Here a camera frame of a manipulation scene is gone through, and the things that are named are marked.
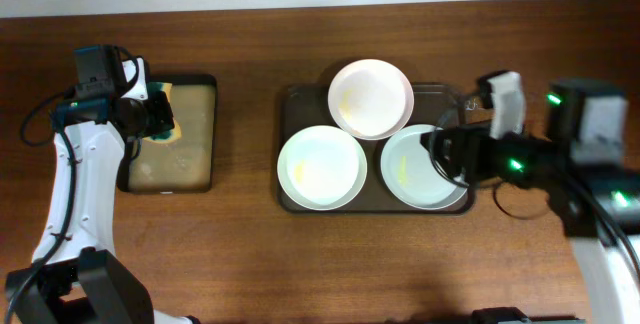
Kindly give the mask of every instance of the black cable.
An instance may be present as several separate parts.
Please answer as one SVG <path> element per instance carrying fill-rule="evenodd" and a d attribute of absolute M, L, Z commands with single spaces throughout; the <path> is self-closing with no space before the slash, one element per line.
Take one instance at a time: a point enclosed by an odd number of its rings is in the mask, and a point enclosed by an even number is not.
<path fill-rule="evenodd" d="M 49 137 L 47 139 L 45 139 L 45 140 L 41 140 L 41 141 L 38 141 L 38 142 L 32 142 L 31 140 L 27 139 L 27 133 L 26 133 L 27 132 L 27 126 L 29 125 L 29 122 L 31 122 L 33 117 L 36 114 L 38 114 L 38 112 L 40 110 L 42 110 L 44 107 L 49 105 L 51 102 L 53 102 L 57 98 L 64 97 L 66 94 L 67 94 L 67 91 L 56 93 L 56 94 L 48 97 L 47 99 L 43 100 L 42 102 L 40 102 L 40 104 L 38 104 L 35 108 L 31 109 L 29 114 L 27 114 L 27 116 L 22 121 L 22 125 L 20 125 L 20 139 L 22 140 L 23 143 L 25 143 L 25 144 L 27 144 L 28 146 L 31 146 L 31 147 L 38 147 L 38 146 L 46 145 L 51 141 L 51 139 L 53 138 L 53 135 L 54 135 L 54 131 L 51 131 L 51 135 L 49 135 Z"/>
<path fill-rule="evenodd" d="M 66 240 L 67 231 L 69 230 L 69 225 L 71 224 L 71 215 L 73 214 L 73 204 L 76 196 L 76 156 L 73 151 L 73 147 L 71 145 L 71 141 L 69 137 L 64 132 L 64 127 L 62 125 L 54 124 L 54 130 L 60 134 L 62 140 L 64 141 L 64 145 L 69 152 L 69 166 L 71 167 L 71 173 L 69 178 L 69 197 L 67 199 L 67 210 L 64 215 L 64 220 L 62 222 L 62 228 L 60 229 L 60 233 L 55 235 L 55 242 L 51 249 L 40 259 L 36 260 L 32 265 L 31 274 L 22 282 L 20 287 L 13 293 L 11 296 L 11 300 L 9 301 L 9 306 L 7 307 L 7 314 L 4 317 L 5 324 L 11 324 L 11 317 L 20 302 L 20 298 L 24 293 L 31 287 L 35 279 L 37 278 L 40 270 L 47 264 L 47 262 L 53 257 L 53 255 L 58 251 L 62 243 Z"/>
<path fill-rule="evenodd" d="M 633 249 L 633 245 L 629 241 L 627 234 L 624 233 L 620 225 L 616 223 L 616 221 L 611 217 L 611 215 L 607 212 L 605 208 L 602 207 L 597 200 L 593 198 L 591 193 L 589 193 L 576 179 L 572 178 L 566 172 L 563 173 L 563 179 L 566 183 L 573 189 L 584 201 L 589 203 L 591 208 L 594 210 L 596 217 L 598 217 L 602 223 L 605 225 L 607 230 L 611 232 L 615 237 L 617 237 L 620 242 L 622 242 L 622 246 L 629 254 L 629 258 L 631 259 L 631 263 L 633 264 L 633 268 L 636 272 L 636 278 L 640 281 L 640 260 L 638 260 L 638 254 Z"/>
<path fill-rule="evenodd" d="M 495 184 L 493 186 L 493 191 L 492 191 L 491 195 L 493 196 L 493 202 L 496 204 L 498 209 L 500 209 L 500 211 L 503 212 L 504 214 L 506 214 L 508 217 L 511 217 L 511 218 L 517 219 L 517 220 L 536 220 L 536 219 L 542 218 L 543 216 L 547 215 L 547 213 L 549 213 L 551 211 L 551 208 L 547 207 L 547 210 L 542 211 L 542 212 L 540 212 L 538 214 L 533 214 L 533 215 L 529 215 L 529 216 L 523 216 L 523 215 L 517 215 L 517 214 L 510 213 L 502 205 L 500 205 L 500 201 L 498 201 L 498 189 L 500 189 L 500 187 L 504 183 L 505 183 L 504 181 L 500 181 L 499 183 Z"/>
<path fill-rule="evenodd" d="M 136 152 L 135 154 L 133 154 L 131 159 L 129 159 L 130 161 L 134 161 L 138 159 L 138 157 L 140 156 L 140 151 L 142 151 L 142 139 L 140 138 L 136 139 L 135 143 L 136 143 Z"/>

